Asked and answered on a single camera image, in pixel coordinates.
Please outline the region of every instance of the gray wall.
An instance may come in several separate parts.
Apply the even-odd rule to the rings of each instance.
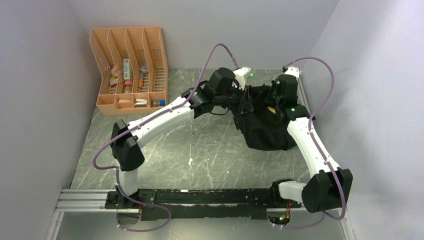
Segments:
[[[99,87],[67,1],[0,3],[0,239],[44,239]]]
[[[348,206],[357,239],[424,239],[424,3],[341,0],[312,55],[333,67],[334,92],[317,131],[353,172]],[[307,61],[314,110],[330,76]]]
[[[238,63],[281,69],[309,55],[338,0],[70,0],[84,28],[163,28],[170,68],[201,68],[216,43]],[[224,49],[210,68],[231,67]]]

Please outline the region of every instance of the black bag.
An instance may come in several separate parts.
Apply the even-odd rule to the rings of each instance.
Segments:
[[[265,103],[270,86],[249,86],[254,111],[240,114],[232,111],[234,123],[244,136],[249,148],[263,151],[288,150],[296,146],[296,142],[287,132],[287,124],[278,121]]]

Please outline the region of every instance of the marble floor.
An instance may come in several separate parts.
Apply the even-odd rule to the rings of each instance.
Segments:
[[[207,70],[203,80],[208,80],[212,72],[213,69]],[[169,100],[192,87],[199,74],[200,69],[170,69]],[[248,84],[270,84],[280,74],[278,70],[254,70]],[[298,92],[301,102],[304,100],[302,91]],[[225,111],[217,108],[214,112]],[[93,155],[110,140],[114,122],[119,119],[129,122],[144,116],[146,114],[105,116],[95,108],[71,188],[112,189],[115,171],[95,169]],[[231,113],[204,114],[156,137],[142,151],[145,162],[138,171],[139,188],[269,188],[276,180],[290,178],[306,183],[310,178],[297,147],[288,151],[248,148]],[[97,162],[100,166],[114,164],[111,149],[107,148]]]

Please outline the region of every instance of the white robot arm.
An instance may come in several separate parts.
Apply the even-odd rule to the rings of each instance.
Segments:
[[[120,166],[119,179],[122,190],[128,196],[138,191],[137,172],[138,167],[144,161],[144,156],[140,149],[153,138],[202,114],[211,112],[215,106],[229,108],[233,114],[236,112],[239,114],[253,112],[254,107],[249,98],[249,91],[246,91],[248,88],[246,81],[252,75],[251,69],[248,67],[239,68],[234,72],[226,68],[220,68],[212,74],[209,81],[203,83],[204,87],[199,88],[185,105],[164,113],[154,121],[150,121],[139,129],[132,131],[131,134],[128,134],[122,140],[116,141],[112,145],[112,152]],[[297,145],[299,147],[306,161],[311,180],[308,183],[299,183],[292,179],[285,179],[274,182],[273,186],[277,187],[279,198],[302,203],[311,213],[339,208],[341,202],[340,194],[337,191],[327,162],[330,162],[333,168],[337,169],[337,176],[343,184],[346,201],[352,184],[352,174],[348,169],[340,169],[340,166],[328,153],[320,138],[314,133],[315,140],[327,156],[327,159],[323,159],[317,149],[308,128],[310,116],[304,106],[297,104],[298,80],[299,70],[296,67],[289,67],[276,81],[272,81],[272,86],[265,101],[269,106],[275,107],[275,109],[272,107],[271,109],[274,110],[274,113],[281,120],[281,124],[286,128],[287,142],[292,141],[292,146]],[[182,104],[189,93],[190,90],[184,92],[160,111]],[[131,121],[128,124],[123,122],[115,123],[112,138],[126,129],[140,126],[149,117],[150,115]]]

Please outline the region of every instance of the orange desk organizer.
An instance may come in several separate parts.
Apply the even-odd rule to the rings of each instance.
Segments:
[[[90,45],[101,73],[96,106],[104,115],[152,113],[153,101],[168,104],[168,63],[160,27],[94,28]],[[132,92],[124,92],[123,59],[131,66]],[[148,73],[139,83],[140,66],[147,63]],[[111,92],[111,69],[116,67],[116,92]],[[146,99],[147,107],[134,107],[136,99]]]

